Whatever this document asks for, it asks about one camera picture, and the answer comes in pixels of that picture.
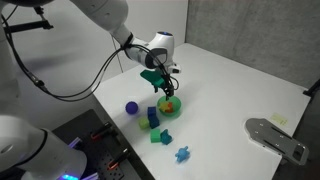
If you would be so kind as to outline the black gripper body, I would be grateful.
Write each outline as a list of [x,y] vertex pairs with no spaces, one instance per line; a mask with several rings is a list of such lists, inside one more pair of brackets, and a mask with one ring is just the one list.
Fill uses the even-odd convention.
[[178,89],[178,87],[174,87],[173,85],[173,80],[176,81],[176,83],[179,83],[179,81],[172,77],[165,69],[161,68],[160,69],[160,73],[161,73],[161,76],[162,78],[164,79],[165,81],[165,84],[161,87],[161,89],[164,91],[165,93],[165,90],[168,88],[170,89],[170,97],[172,97],[174,95],[174,91]]

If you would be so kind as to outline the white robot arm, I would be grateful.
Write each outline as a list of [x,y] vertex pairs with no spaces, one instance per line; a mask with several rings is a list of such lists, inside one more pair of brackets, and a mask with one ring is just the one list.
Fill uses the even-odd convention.
[[[171,75],[179,73],[181,68],[173,61],[172,34],[160,31],[149,42],[136,38],[125,26],[126,0],[70,1],[108,31],[129,59],[159,74],[160,79],[153,83],[156,90],[163,90],[168,98],[174,95],[176,81]],[[36,128],[27,121],[13,67],[18,54],[9,31],[0,30],[0,170],[22,169],[25,171],[22,180],[59,180],[65,175],[79,178],[87,166],[86,154],[70,147],[51,131]]]

